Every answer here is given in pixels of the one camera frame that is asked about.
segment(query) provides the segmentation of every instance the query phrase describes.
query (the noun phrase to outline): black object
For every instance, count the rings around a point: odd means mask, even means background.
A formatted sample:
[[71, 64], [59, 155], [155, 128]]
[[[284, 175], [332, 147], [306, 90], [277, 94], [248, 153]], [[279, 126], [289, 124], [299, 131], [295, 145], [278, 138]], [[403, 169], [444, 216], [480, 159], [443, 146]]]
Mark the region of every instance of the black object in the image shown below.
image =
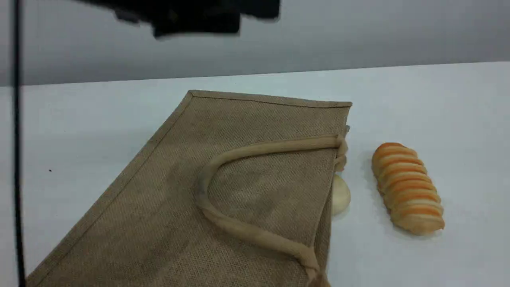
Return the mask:
[[23, 255], [23, 223], [21, 221], [21, 23], [22, 2], [12, 1], [12, 116], [14, 132], [14, 230], [16, 239], [16, 262], [18, 285], [25, 287], [25, 263]]
[[[156, 38], [176, 33], [238, 33], [241, 14], [276, 19], [280, 0], [78, 0], [115, 11], [120, 20], [150, 23]], [[13, 196], [16, 262], [19, 287], [25, 287], [21, 209], [22, 0], [12, 0]]]
[[112, 9], [123, 21], [147, 22], [156, 38], [193, 32], [236, 34], [241, 14], [275, 19], [280, 10], [280, 0], [79, 1]]

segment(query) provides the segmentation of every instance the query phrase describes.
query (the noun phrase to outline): black cable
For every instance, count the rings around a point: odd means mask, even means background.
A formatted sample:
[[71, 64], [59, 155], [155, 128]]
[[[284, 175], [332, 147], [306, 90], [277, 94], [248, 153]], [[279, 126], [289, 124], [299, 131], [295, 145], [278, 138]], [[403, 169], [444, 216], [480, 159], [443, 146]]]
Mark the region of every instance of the black cable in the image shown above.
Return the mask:
[[14, 129], [14, 226], [18, 282], [25, 287], [23, 224], [21, 221], [21, 0], [12, 1], [12, 107]]

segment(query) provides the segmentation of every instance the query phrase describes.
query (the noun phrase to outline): bun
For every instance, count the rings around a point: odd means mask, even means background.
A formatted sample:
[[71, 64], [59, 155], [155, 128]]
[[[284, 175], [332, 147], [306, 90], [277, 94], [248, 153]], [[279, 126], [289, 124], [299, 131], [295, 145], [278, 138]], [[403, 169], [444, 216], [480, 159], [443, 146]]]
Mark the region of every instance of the bun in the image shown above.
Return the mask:
[[372, 156], [372, 171], [395, 225], [416, 235], [444, 229], [441, 198], [416, 151], [384, 143]]

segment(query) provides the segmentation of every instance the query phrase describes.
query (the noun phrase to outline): jute bag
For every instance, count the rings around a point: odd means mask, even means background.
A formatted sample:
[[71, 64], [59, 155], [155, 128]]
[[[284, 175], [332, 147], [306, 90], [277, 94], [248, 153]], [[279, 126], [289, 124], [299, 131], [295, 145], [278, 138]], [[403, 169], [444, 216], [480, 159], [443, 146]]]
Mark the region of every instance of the jute bag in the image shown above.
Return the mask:
[[28, 286], [327, 285], [350, 105], [189, 91]]

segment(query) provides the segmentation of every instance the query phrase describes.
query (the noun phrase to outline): blurry black object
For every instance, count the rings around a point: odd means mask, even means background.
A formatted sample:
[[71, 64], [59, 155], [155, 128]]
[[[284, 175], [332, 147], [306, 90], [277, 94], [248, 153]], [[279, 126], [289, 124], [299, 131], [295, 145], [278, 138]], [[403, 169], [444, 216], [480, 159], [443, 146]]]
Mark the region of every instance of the blurry black object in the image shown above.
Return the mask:
[[118, 19], [152, 25], [154, 36], [239, 32], [241, 14], [276, 19], [280, 0], [78, 0], [112, 9]]

